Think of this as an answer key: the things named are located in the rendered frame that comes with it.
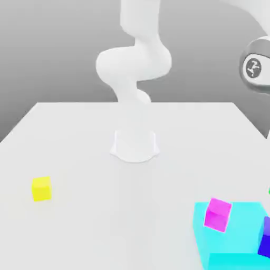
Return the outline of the small blue cube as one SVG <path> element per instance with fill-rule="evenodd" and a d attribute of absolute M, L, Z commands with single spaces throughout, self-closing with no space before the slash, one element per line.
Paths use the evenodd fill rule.
<path fill-rule="evenodd" d="M 270 217 L 265 216 L 258 238 L 258 254 L 270 258 Z"/>

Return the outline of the large cyan box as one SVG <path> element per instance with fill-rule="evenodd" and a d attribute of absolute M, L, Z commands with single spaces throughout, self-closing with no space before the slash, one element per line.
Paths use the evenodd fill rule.
<path fill-rule="evenodd" d="M 224 233 L 204 225 L 207 202 L 194 205 L 193 229 L 203 270 L 270 270 L 270 258 L 259 255 L 263 219 L 259 202 L 233 202 Z"/>

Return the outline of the small magenta cube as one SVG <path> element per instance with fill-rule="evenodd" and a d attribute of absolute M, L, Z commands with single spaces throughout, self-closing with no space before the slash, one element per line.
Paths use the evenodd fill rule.
<path fill-rule="evenodd" d="M 224 233 L 231 209 L 232 203 L 212 198 L 206 209 L 204 226 Z"/>

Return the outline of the small yellow cube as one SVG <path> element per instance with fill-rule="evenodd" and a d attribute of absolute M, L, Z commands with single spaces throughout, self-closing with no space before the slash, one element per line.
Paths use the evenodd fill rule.
<path fill-rule="evenodd" d="M 31 185 L 34 201 L 45 201 L 52 198 L 52 185 L 50 177 L 34 178 Z"/>

